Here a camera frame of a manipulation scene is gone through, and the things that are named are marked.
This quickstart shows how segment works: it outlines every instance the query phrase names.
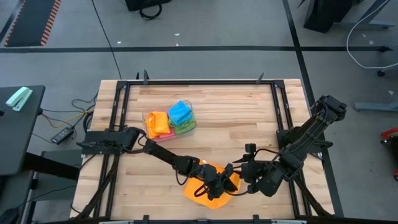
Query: wooden table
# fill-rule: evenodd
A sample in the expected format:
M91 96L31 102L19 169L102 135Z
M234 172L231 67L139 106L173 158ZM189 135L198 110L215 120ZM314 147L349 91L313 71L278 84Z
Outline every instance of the wooden table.
M309 118L301 81L284 81L294 125L300 126ZM91 123L93 131L101 131L109 126L116 82L101 82ZM227 162L242 157L246 143L256 143L257 148L278 150L275 136L277 122L269 85L133 86L129 94L126 124L143 128L144 109L173 105L178 100L191 101L197 128L192 136L160 143L175 154L199 157L225 166ZM256 159L270 160L273 157L268 152L260 152ZM82 210L96 191L102 160L103 156L96 156L81 171L73 201L73 207L77 210ZM321 161L308 156L303 171L311 193L325 210L333 213ZM216 210L185 198L183 188L177 184L175 171L170 165L147 154L124 154L119 162L111 219L142 220L143 215L149 215L151 220L252 219L254 214L260 218L294 217L288 184L284 181L271 198L260 192L247 194L232 198L227 205ZM300 212L304 214L297 186L296 191ZM107 198L105 193L102 215Z

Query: white cable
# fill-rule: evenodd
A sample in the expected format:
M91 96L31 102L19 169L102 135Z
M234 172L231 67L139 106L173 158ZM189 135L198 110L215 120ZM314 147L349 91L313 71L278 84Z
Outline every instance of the white cable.
M367 69L385 69L385 68L391 68L391 67L394 67L394 66L398 65L398 63L395 63L395 64L388 65L388 66L385 66L385 67L367 67L367 66L364 66L364 65L360 64L360 63L354 58L354 56L351 54L351 52L350 52L349 49L348 49L349 37L351 36L351 33L354 31L355 27L358 26L362 21L364 21L365 19L367 19L369 16L371 16L371 15L373 15L375 12L377 12L381 7L383 7L385 4L387 4L387 2L389 2L389 0L386 0L386 1L385 1L383 4L381 4L375 11L369 13L369 14L368 14L367 16L365 16L363 19L361 19L360 21L358 21L358 22L354 25L354 27L351 29L351 31L349 32L349 34L348 34L347 42L346 42L347 52L348 52L349 56L351 56L351 58L353 58L353 60L354 60L359 66L361 66L361 67L363 67L363 68L367 68Z

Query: black table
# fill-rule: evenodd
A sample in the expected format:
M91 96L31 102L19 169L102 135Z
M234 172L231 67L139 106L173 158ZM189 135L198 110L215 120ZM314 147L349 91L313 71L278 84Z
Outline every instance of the black table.
M33 93L21 111L14 111L6 101L20 88L0 88L0 176L14 175L22 170L34 170L72 180L77 180L79 170L41 156L27 152L30 137L41 114L45 87L27 86Z

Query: mint green stapler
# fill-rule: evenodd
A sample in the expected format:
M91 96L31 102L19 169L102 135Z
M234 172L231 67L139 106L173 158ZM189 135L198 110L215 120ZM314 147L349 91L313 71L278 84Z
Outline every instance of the mint green stapler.
M27 99L31 96L33 90L27 87L21 87L6 102L7 106L13 106L14 111L20 111L25 105Z

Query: clear plastic container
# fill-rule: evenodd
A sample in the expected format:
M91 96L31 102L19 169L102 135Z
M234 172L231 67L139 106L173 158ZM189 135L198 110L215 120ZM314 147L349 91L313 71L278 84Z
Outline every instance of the clear plastic container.
M187 136L191 136L195 132L195 128L197 126L197 122L196 122L196 119L195 119L195 114L193 112L192 104L188 100L182 100L182 102L185 103L185 105L187 105L191 109L192 118L195 120L195 127L192 130L187 131L186 133L176 134L176 135L173 135L173 136L170 136L170 137L165 137L165 138L156 137L156 138L154 138L152 140L154 140L155 142L165 142L165 141L170 141L170 140L174 140L174 139L178 139L178 138L184 138L184 137L187 137ZM145 132L148 132L147 125L145 123L145 119L147 118L147 116L150 113L152 113L153 111L159 111L159 112L166 112L167 113L169 111L169 109L171 107L173 107L173 106L174 105L169 105L169 106L163 106L163 107L160 107L160 108L151 108L151 109L144 110L142 112L142 120L143 120L143 123L144 123Z

